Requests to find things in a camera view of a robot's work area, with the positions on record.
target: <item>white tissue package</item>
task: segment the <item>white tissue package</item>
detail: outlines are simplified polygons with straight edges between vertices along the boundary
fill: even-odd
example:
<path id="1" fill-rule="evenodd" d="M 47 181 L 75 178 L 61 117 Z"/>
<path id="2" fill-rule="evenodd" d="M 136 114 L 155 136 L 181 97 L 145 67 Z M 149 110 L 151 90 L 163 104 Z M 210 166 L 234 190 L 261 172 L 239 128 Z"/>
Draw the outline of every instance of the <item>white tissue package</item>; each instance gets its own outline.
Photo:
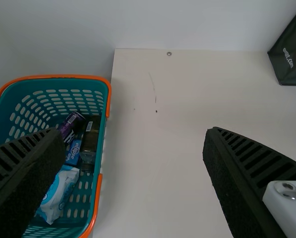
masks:
<path id="1" fill-rule="evenodd" d="M 63 165 L 45 194 L 37 215 L 50 225 L 60 216 L 79 176 L 79 169 Z"/>

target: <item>basket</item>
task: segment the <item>basket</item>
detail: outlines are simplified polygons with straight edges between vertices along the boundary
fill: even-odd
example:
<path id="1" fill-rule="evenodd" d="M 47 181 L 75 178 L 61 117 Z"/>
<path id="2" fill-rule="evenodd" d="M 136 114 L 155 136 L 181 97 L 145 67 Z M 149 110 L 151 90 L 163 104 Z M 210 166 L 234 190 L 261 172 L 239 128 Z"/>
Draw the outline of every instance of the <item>basket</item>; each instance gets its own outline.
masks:
<path id="1" fill-rule="evenodd" d="M 15 79 L 0 89 L 0 144 L 48 127 L 57 127 L 74 111 L 101 115 L 95 170 L 80 172 L 63 212 L 52 225 L 34 217 L 24 238 L 86 238 L 96 221 L 110 83 L 88 75 L 37 75 Z"/>

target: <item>white tabletop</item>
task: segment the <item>white tabletop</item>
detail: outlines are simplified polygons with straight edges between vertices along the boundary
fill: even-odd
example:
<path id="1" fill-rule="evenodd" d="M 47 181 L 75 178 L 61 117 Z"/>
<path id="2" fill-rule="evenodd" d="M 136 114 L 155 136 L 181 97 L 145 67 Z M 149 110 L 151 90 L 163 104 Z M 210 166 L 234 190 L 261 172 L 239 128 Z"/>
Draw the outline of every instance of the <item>white tabletop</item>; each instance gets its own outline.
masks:
<path id="1" fill-rule="evenodd" d="M 296 160 L 296 87 L 266 53 L 116 50 L 96 238 L 231 238 L 203 163 L 223 127 Z"/>

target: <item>purple bottle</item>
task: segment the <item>purple bottle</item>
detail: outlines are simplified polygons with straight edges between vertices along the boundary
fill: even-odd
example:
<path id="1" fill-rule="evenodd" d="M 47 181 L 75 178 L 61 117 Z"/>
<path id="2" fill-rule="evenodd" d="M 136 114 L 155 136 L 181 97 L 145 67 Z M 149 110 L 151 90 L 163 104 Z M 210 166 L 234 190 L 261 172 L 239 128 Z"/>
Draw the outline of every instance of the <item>purple bottle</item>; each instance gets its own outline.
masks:
<path id="1" fill-rule="evenodd" d="M 68 145 L 75 137 L 75 134 L 85 123 L 85 117 L 80 113 L 72 112 L 59 126 L 65 145 Z"/>

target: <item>black box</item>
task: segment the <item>black box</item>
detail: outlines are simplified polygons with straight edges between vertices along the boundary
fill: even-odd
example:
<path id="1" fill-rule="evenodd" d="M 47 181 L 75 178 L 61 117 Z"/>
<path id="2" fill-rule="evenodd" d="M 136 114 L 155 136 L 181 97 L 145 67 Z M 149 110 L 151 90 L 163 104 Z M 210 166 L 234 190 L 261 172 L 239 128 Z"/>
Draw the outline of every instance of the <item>black box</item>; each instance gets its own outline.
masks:
<path id="1" fill-rule="evenodd" d="M 296 15 L 268 55 L 279 83 L 296 86 Z"/>

